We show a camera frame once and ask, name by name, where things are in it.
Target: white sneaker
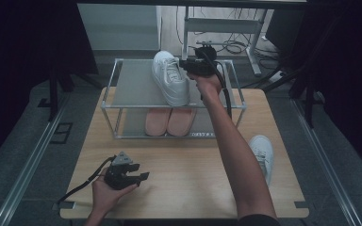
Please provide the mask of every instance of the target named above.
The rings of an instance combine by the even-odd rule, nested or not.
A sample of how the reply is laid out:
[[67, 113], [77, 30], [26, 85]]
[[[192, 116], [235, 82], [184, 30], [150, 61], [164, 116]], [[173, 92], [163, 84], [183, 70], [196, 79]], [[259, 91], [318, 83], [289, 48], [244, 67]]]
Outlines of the white sneaker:
[[152, 72], [169, 105], [181, 106], [189, 103], [189, 80], [179, 72], [178, 58], [167, 51], [158, 52]]
[[255, 157], [263, 171], [267, 185], [270, 185], [272, 177], [273, 150], [272, 143], [267, 137], [257, 135], [249, 141], [249, 146], [255, 154]]

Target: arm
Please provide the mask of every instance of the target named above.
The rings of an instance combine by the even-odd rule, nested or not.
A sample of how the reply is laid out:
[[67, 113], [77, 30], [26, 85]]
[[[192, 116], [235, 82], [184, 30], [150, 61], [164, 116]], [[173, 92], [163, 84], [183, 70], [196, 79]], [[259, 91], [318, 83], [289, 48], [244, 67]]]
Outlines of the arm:
[[106, 171], [107, 169], [102, 170], [102, 175], [92, 183], [93, 206], [85, 226], [100, 225], [119, 199], [137, 188], [137, 185], [131, 185], [122, 190], [114, 190], [104, 181]]
[[222, 163], [236, 200], [238, 218], [251, 214], [276, 218], [261, 168], [220, 101], [221, 86], [218, 78], [204, 78], [194, 74], [189, 74], [189, 77], [196, 80], [212, 121]]

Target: person's left hand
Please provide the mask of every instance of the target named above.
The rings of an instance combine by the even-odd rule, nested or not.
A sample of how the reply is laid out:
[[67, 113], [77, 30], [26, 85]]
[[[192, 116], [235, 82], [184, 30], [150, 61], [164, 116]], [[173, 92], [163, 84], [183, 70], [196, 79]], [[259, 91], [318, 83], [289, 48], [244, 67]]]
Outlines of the person's left hand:
[[137, 188], [137, 185], [128, 186], [122, 190], [115, 190], [108, 186], [104, 181], [107, 168], [104, 168], [101, 172], [101, 176], [98, 177], [92, 183], [93, 193], [93, 206], [92, 211], [107, 214], [119, 201], [119, 199]]

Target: glass display rack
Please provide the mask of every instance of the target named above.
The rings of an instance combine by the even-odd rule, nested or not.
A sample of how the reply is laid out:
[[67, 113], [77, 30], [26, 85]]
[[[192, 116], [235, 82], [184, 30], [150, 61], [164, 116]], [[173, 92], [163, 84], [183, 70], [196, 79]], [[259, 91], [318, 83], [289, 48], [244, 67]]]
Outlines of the glass display rack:
[[[219, 60], [222, 64], [227, 88], [230, 93], [233, 122], [236, 126], [246, 110], [232, 60]], [[161, 89], [152, 76], [152, 59], [117, 58], [102, 101], [102, 111], [114, 138], [214, 138], [213, 127], [196, 82], [189, 81], [189, 104], [179, 106], [196, 108], [196, 115], [189, 132], [182, 137], [165, 133], [148, 136], [145, 120], [149, 108], [169, 107]], [[225, 98], [220, 93], [224, 107]]]

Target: pink slipper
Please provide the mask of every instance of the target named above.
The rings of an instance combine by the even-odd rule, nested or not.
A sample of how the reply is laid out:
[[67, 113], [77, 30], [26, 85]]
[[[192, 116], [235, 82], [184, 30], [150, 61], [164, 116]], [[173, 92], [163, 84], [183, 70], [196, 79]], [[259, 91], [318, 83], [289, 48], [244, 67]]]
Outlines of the pink slipper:
[[167, 132], [177, 137], [185, 136], [192, 126], [195, 115], [196, 108], [173, 108]]
[[149, 136], [164, 135], [171, 112], [171, 108], [149, 108], [145, 120], [145, 133]]

